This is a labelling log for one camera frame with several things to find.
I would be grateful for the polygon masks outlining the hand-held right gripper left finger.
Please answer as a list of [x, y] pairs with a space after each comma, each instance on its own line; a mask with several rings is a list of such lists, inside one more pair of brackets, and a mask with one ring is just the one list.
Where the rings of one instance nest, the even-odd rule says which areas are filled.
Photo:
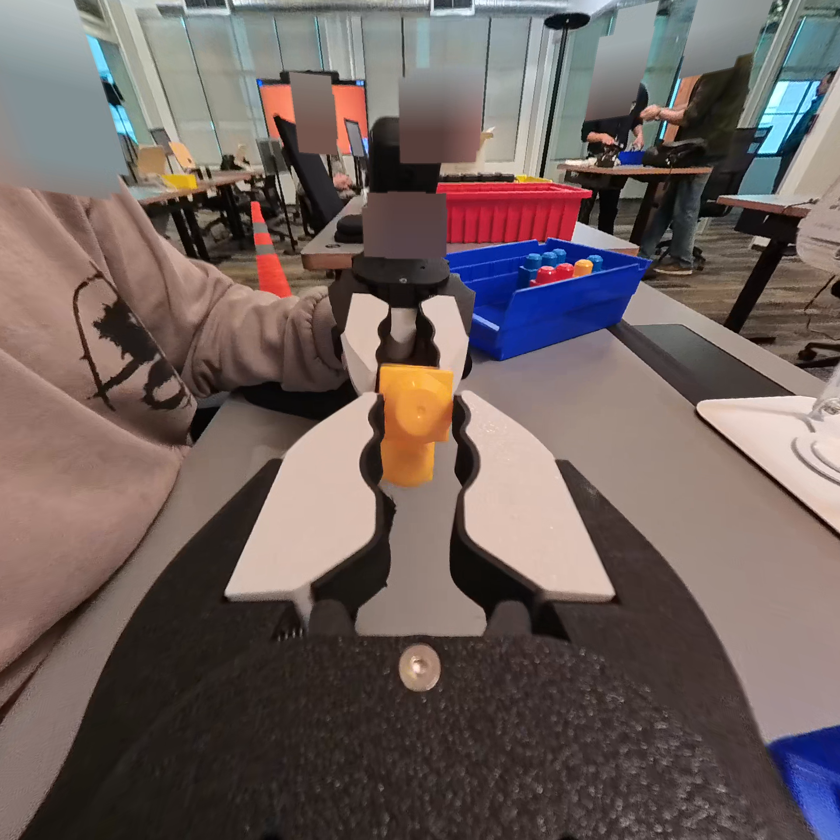
[[391, 569], [393, 504], [380, 489], [382, 395], [367, 392], [306, 432], [283, 456], [225, 588], [231, 602], [318, 602], [356, 617]]

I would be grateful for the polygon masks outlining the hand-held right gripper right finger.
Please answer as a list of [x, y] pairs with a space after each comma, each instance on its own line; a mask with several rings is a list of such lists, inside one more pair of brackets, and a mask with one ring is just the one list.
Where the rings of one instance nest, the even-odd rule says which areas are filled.
[[503, 602], [609, 603], [616, 590], [558, 461], [528, 429], [472, 391], [455, 396], [460, 488], [450, 576], [490, 618]]

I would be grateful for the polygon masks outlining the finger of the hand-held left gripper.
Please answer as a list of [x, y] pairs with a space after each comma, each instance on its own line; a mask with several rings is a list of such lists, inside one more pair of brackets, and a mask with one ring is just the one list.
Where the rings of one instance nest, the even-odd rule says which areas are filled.
[[469, 348], [469, 325], [455, 297], [434, 296], [420, 304], [423, 357], [444, 371], [463, 371]]
[[368, 293], [355, 292], [343, 332], [340, 335], [343, 359], [357, 394], [375, 392], [382, 345], [380, 327], [389, 319], [388, 304]]

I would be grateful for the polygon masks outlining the yellow one-stud block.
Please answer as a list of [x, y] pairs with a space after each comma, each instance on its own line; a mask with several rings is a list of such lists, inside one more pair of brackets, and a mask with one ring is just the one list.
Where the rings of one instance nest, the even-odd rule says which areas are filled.
[[429, 366], [383, 364], [385, 440], [406, 445], [443, 443], [452, 424], [454, 373]]

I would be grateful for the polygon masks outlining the blue plastic bin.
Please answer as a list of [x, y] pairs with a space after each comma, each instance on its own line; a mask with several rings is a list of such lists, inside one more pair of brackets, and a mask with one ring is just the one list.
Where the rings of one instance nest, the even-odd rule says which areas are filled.
[[[562, 250], [566, 261], [598, 257], [601, 268], [541, 286], [520, 282], [527, 258]], [[650, 262], [550, 238], [447, 253], [450, 269], [475, 293], [469, 346], [505, 361], [618, 324]]]
[[817, 838], [839, 838], [839, 727], [779, 738], [768, 751]]

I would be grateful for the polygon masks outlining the group of toy bricks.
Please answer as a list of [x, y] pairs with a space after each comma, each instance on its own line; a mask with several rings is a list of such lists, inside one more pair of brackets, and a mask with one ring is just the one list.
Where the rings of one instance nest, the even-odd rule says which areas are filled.
[[554, 248], [542, 253], [530, 253], [523, 258], [518, 268], [517, 289], [546, 286], [555, 282], [585, 277], [604, 268], [603, 257], [588, 255], [570, 261], [571, 252], [565, 248]]

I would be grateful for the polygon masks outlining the person's left forearm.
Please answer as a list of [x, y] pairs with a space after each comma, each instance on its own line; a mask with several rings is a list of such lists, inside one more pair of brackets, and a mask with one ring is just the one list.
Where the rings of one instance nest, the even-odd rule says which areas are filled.
[[188, 259], [180, 280], [185, 349], [178, 371], [194, 394], [269, 382], [288, 392], [329, 392], [348, 380], [326, 287], [279, 297]]

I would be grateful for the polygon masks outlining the orange traffic cone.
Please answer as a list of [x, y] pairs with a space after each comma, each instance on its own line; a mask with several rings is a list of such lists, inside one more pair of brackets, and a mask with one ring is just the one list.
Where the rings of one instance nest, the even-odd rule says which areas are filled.
[[292, 291], [287, 275], [280, 263], [258, 201], [250, 203], [250, 220], [253, 230], [259, 290], [278, 298], [290, 298]]

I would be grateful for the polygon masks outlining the red plastic bin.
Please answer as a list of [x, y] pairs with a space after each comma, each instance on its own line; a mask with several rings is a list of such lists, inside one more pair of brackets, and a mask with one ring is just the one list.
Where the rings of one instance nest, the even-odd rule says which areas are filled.
[[555, 182], [440, 183], [451, 245], [570, 241], [590, 190]]

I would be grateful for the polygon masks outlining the black high-back chair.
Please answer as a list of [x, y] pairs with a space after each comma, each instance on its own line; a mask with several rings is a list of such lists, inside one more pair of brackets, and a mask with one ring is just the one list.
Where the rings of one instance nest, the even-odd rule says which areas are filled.
[[275, 115], [273, 120], [287, 166], [301, 185], [304, 204], [307, 208], [307, 225], [317, 235], [340, 214], [344, 208], [344, 201], [321, 156], [299, 150], [295, 123], [279, 115]]

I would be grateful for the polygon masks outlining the large orange screen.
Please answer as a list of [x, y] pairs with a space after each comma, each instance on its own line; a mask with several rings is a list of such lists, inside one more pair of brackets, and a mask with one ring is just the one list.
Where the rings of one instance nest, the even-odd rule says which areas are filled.
[[[257, 88], [268, 135], [279, 140], [276, 118], [290, 123], [296, 121], [291, 86], [280, 80], [257, 79]], [[332, 85], [337, 119], [338, 152], [351, 155], [350, 139], [345, 122], [357, 123], [363, 140], [368, 137], [368, 110], [364, 80], [341, 80]]]

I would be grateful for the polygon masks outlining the white document stand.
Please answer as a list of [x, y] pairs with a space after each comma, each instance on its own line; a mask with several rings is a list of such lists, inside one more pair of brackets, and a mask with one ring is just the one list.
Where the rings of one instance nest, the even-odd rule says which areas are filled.
[[[838, 193], [806, 210], [797, 255], [838, 279]], [[726, 320], [740, 330], [767, 280], [751, 276]], [[706, 400], [700, 418], [825, 525], [839, 533], [838, 361], [816, 398], [799, 395]]]

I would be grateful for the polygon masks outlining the person in beige sweatshirt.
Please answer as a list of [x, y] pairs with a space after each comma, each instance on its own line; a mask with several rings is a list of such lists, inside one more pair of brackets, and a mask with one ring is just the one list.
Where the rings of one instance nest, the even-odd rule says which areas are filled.
[[197, 402], [220, 392], [194, 394], [178, 370], [192, 259], [126, 187], [102, 200], [3, 185], [1, 229], [5, 711], [143, 539]]

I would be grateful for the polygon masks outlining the black bag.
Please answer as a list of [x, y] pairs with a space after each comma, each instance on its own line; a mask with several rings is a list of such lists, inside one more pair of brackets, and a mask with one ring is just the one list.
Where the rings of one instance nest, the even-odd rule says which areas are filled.
[[663, 141], [644, 151], [642, 166], [666, 170], [699, 166], [706, 149], [706, 141], [698, 138]]

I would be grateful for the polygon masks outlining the black floor lamp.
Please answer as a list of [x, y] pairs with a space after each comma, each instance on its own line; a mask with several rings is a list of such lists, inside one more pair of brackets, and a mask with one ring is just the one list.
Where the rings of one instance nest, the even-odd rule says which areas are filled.
[[554, 62], [553, 77], [551, 82], [549, 105], [546, 110], [546, 122], [544, 141], [542, 144], [542, 154], [539, 165], [539, 175], [544, 176], [550, 153], [552, 150], [553, 126], [555, 121], [555, 112], [560, 96], [560, 84], [564, 73], [565, 55], [569, 44], [570, 34], [574, 31], [588, 25], [591, 16], [586, 13], [563, 13], [554, 14], [544, 21], [545, 27], [558, 34], [556, 40], [556, 59]]

